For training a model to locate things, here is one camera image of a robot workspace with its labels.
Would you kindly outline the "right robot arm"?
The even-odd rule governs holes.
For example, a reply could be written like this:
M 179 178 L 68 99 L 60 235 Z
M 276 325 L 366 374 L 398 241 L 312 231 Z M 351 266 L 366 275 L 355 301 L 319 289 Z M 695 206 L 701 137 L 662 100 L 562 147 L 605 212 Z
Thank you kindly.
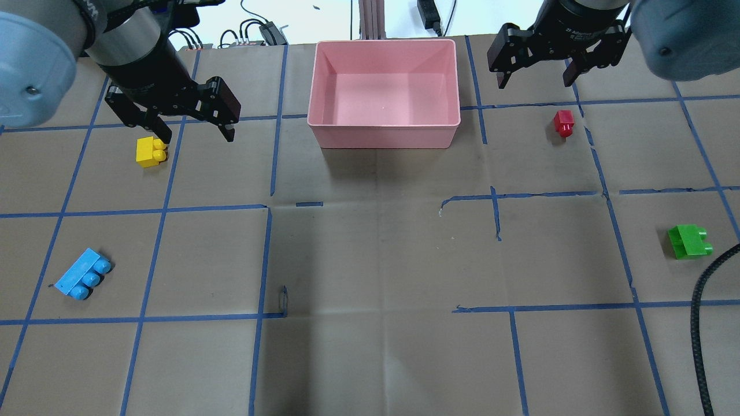
M 532 26 L 503 24 L 488 50 L 499 88 L 521 68 L 568 59 L 570 87 L 594 68 L 620 63 L 636 39 L 651 73 L 695 81 L 739 66 L 737 1 L 544 1 Z

